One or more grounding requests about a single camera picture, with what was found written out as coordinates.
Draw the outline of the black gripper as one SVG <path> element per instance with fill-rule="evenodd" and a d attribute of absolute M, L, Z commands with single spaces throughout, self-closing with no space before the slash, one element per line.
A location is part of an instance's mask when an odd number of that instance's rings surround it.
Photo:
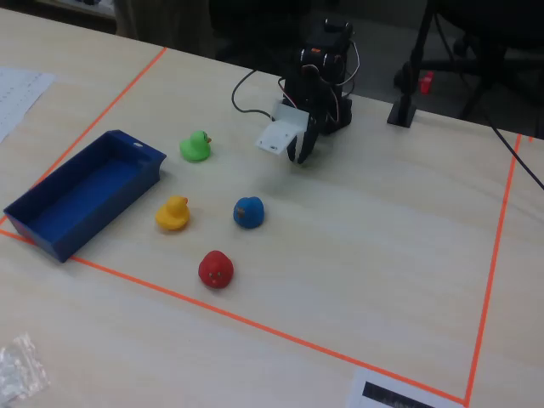
<path fill-rule="evenodd" d="M 302 65 L 299 68 L 297 96 L 303 107 L 307 108 L 314 118 L 309 119 L 299 153 L 300 133 L 297 133 L 286 147 L 289 160 L 302 164 L 312 153 L 318 139 L 319 123 L 317 121 L 338 124 L 338 99 L 334 86 L 322 77 L 319 68 L 313 64 Z"/>

